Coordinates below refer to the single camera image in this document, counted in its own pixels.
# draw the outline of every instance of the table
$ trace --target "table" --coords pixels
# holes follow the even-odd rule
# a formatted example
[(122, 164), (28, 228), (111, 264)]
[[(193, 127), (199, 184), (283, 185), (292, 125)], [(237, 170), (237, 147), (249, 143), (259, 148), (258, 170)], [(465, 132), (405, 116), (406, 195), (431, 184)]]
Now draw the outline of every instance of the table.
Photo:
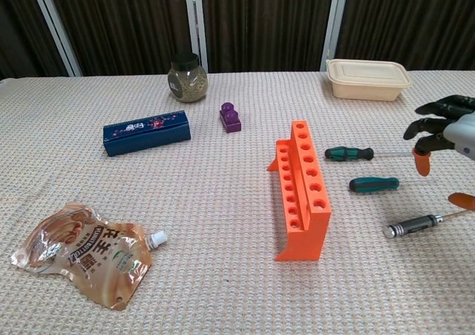
[[(6, 334), (474, 334), (475, 218), (388, 240), (391, 221), (447, 213), (475, 192), (472, 161), (437, 152), (429, 176), (410, 157), (325, 161), (338, 145), (410, 151), (413, 110), (475, 96), (473, 71), (411, 71), (394, 102), (332, 96), (320, 72), (209, 74), (208, 96), (181, 104), (165, 76), (26, 78), (0, 84), (0, 326)], [(243, 129), (227, 134), (220, 105)], [(191, 140), (107, 157), (102, 127), (183, 109)], [(285, 245), (275, 142), (306, 120), (332, 217), (318, 262), (276, 262)], [(398, 191), (357, 195), (349, 180), (398, 177)], [(87, 300), (63, 276), (36, 276), (10, 255), (68, 201), (110, 221), (164, 230), (126, 310)]]

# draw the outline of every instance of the container lid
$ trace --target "container lid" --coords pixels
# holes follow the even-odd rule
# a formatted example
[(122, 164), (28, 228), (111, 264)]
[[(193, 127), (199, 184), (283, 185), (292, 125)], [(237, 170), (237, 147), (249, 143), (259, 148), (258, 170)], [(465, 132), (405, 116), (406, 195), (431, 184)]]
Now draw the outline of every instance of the container lid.
[(330, 81), (344, 85), (408, 88), (412, 79), (397, 62), (371, 60), (327, 60)]
[(171, 58), (171, 67), (174, 70), (187, 71), (196, 68), (200, 64), (200, 58), (194, 53), (179, 53)]

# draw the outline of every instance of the orange test tube rack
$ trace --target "orange test tube rack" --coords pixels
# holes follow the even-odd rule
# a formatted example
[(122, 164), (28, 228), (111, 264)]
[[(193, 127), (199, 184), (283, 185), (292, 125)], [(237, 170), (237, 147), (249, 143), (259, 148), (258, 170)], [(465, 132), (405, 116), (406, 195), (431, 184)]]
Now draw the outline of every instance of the orange test tube rack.
[(317, 261), (332, 214), (306, 121), (293, 121), (290, 140), (278, 140), (275, 159), (284, 203), (287, 245), (276, 261)]

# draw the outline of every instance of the dark brown curtain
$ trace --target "dark brown curtain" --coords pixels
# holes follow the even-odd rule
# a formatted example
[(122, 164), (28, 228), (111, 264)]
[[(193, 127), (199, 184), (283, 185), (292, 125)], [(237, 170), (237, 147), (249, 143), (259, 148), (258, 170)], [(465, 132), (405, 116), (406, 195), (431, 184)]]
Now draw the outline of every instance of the dark brown curtain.
[(475, 69), (475, 0), (347, 0), (338, 58)]
[(331, 0), (203, 0), (210, 72), (317, 71)]
[(54, 0), (85, 76), (165, 74), (191, 51), (186, 0)]
[(0, 79), (67, 76), (36, 0), (0, 0)]

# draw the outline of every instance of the blue rectangular box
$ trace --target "blue rectangular box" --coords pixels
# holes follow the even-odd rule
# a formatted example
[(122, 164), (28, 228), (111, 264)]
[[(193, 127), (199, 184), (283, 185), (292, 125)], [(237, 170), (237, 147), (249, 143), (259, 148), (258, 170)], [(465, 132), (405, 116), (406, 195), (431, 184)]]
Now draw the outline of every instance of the blue rectangular box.
[(109, 157), (164, 144), (190, 140), (190, 127), (184, 111), (103, 127), (104, 148)]

